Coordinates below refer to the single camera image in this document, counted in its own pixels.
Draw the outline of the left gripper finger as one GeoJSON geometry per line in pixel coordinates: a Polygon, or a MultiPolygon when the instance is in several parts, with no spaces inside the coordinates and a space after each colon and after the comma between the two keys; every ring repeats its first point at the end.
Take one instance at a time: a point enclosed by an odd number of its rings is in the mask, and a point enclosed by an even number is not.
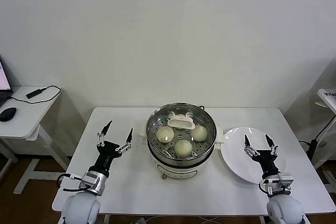
{"type": "Polygon", "coordinates": [[[101,147],[105,146],[105,144],[104,144],[104,137],[106,136],[111,123],[112,123],[112,121],[109,121],[108,124],[103,127],[103,129],[101,130],[101,132],[97,133],[97,137],[98,137],[98,144],[97,144],[97,146],[98,147],[99,146],[101,146],[101,147]]]}
{"type": "Polygon", "coordinates": [[[131,144],[131,141],[132,141],[132,133],[133,133],[133,129],[131,129],[127,139],[126,139],[126,142],[117,148],[117,152],[119,154],[123,154],[125,153],[126,151],[128,151],[131,147],[132,147],[132,144],[131,144]]]}

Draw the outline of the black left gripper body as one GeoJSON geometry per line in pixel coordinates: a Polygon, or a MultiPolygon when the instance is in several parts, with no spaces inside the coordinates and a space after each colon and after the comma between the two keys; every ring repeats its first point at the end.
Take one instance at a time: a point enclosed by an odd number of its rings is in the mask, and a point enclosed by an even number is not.
{"type": "Polygon", "coordinates": [[[97,147],[97,150],[99,152],[99,156],[93,166],[91,166],[88,171],[94,171],[101,173],[105,176],[109,176],[109,170],[111,163],[114,158],[121,157],[121,153],[119,151],[116,151],[117,148],[120,147],[120,145],[111,143],[109,141],[104,141],[104,146],[100,145],[97,147]]]}

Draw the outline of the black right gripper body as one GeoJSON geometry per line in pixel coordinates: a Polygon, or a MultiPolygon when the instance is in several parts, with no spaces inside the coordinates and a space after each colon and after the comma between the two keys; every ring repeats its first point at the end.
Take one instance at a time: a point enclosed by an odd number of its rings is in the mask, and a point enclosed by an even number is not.
{"type": "Polygon", "coordinates": [[[263,171],[262,179],[280,173],[274,161],[278,155],[273,154],[271,150],[258,150],[259,155],[253,156],[253,161],[258,162],[263,171]]]}

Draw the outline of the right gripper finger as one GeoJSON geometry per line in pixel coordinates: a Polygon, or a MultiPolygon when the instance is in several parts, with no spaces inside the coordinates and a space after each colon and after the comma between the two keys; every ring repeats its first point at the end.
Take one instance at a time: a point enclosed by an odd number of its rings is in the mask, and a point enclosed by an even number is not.
{"type": "Polygon", "coordinates": [[[244,135],[244,143],[245,143],[244,151],[249,157],[254,157],[254,156],[259,155],[259,152],[251,146],[247,135],[244,135]]]}
{"type": "Polygon", "coordinates": [[[273,140],[267,134],[265,135],[265,138],[266,138],[268,146],[270,147],[271,155],[277,156],[278,146],[274,144],[273,140]]]}

